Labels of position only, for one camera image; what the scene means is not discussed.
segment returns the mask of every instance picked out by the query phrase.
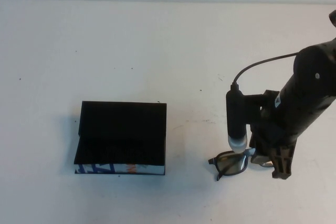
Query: eyeglasses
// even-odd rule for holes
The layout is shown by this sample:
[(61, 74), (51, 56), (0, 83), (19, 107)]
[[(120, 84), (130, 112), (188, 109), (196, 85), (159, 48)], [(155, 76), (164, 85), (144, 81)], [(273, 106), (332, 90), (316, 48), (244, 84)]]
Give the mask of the eyeglasses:
[[(243, 153), (233, 151), (219, 153), (216, 157), (209, 159), (209, 164), (215, 165), (217, 171), (217, 181), (222, 176), (233, 176), (242, 173), (247, 168), (248, 158), (255, 152), (255, 148), (246, 149)], [(261, 164), (262, 167), (273, 167), (271, 161)]]

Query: eyeglass lens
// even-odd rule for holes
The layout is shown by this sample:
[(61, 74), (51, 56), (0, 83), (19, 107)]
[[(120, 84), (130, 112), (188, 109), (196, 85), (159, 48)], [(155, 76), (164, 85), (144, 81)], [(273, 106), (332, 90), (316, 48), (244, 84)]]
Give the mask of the eyeglass lens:
[(223, 175), (239, 173), (245, 169), (247, 158), (245, 154), (226, 153), (218, 157), (217, 166)]

